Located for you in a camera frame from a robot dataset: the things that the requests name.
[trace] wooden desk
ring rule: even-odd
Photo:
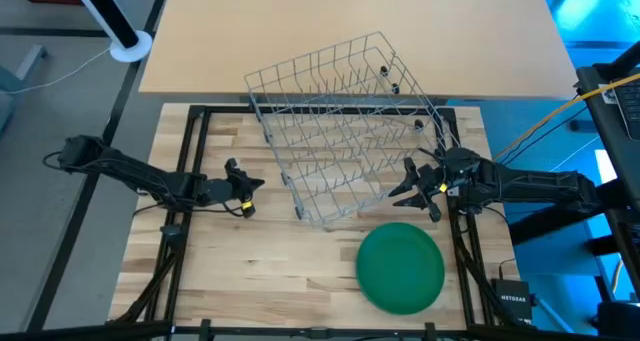
[[[575,94],[545,0],[167,0],[140,91],[246,94],[251,72],[376,31],[429,95]]]
[[[152,165],[175,170],[189,106],[163,107],[149,159]],[[480,110],[458,107],[456,115],[462,145],[489,157]],[[222,176],[229,157],[266,184],[254,195],[257,213],[249,220],[194,213],[177,300],[178,325],[199,325],[202,318],[210,318],[214,326],[234,327],[421,329],[425,322],[434,322],[440,330],[465,328],[444,196],[436,198],[443,211],[439,223],[431,222],[426,212],[392,207],[387,199],[329,228],[312,228],[295,216],[291,193],[282,183],[255,115],[212,115],[202,171],[209,177]],[[141,198],[138,207],[150,204],[150,198]],[[110,317],[123,313],[151,279],[164,219],[161,209],[134,218]],[[377,309],[354,278],[360,242],[376,226],[392,221],[424,229],[445,260],[445,285],[436,303],[411,316]],[[482,213],[477,221],[487,277],[497,277],[498,264],[514,257],[508,228],[492,212]],[[504,271],[507,278],[518,278],[515,263],[506,263]],[[160,310],[165,293],[161,293]],[[482,320],[473,281],[471,295],[476,320]]]

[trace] metal wire rack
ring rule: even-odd
[[[258,70],[245,81],[296,213],[313,225],[383,200],[403,180],[404,158],[424,156],[417,147],[459,145],[380,32]]]

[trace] green plate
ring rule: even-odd
[[[444,261],[424,231],[389,223],[362,241],[356,277],[371,303],[392,314],[409,315],[429,307],[440,294]]]

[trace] white lamp base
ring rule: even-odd
[[[125,63],[136,62],[145,58],[151,51],[153,39],[144,31],[136,31],[136,35],[138,35],[138,43],[128,49],[123,49],[112,42],[109,50],[111,57],[116,61]]]

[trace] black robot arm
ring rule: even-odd
[[[249,218],[255,213],[251,201],[253,192],[264,184],[263,180],[248,177],[238,168],[235,159],[229,159],[224,166],[226,180],[207,180],[203,174],[163,171],[105,146],[97,137],[82,135],[67,139],[58,154],[58,162],[60,169],[69,173],[98,172],[122,181],[132,190],[146,192],[162,206],[177,212],[237,199],[242,204],[242,215]]]
[[[457,147],[432,156],[437,168],[424,165],[416,168],[411,158],[404,160],[405,180],[389,196],[411,191],[417,193],[397,201],[394,206],[429,209],[434,222],[441,213],[431,198],[458,188],[459,210],[478,214],[492,202],[545,202],[561,204],[567,209],[589,212],[600,205],[595,185],[578,172],[539,172],[514,170],[480,157],[477,153]]]

